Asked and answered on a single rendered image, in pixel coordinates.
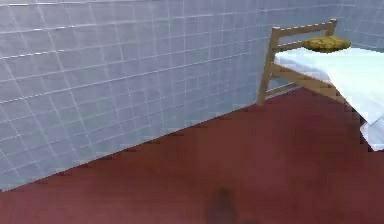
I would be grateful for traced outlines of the yellow patterned pillow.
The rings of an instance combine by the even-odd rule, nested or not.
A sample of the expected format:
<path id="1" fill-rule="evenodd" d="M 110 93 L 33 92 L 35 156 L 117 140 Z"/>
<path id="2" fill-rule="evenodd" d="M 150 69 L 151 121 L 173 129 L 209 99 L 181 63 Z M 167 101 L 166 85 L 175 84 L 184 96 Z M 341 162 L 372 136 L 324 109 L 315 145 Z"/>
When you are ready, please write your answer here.
<path id="1" fill-rule="evenodd" d="M 303 41 L 302 46 L 315 52 L 332 53 L 349 48 L 351 42 L 336 36 L 319 36 Z"/>

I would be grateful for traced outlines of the wooden bed with white sheet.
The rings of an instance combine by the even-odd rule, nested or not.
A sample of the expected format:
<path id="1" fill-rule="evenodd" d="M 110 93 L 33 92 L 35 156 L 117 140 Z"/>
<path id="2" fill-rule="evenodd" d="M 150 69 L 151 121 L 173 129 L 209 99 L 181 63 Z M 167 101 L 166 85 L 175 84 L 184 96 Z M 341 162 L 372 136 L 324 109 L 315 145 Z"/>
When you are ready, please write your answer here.
<path id="1" fill-rule="evenodd" d="M 350 46 L 320 53 L 302 42 L 334 36 L 337 21 L 271 30 L 257 103 L 300 86 L 342 104 L 363 119 L 362 137 L 374 151 L 384 152 L 384 52 Z"/>

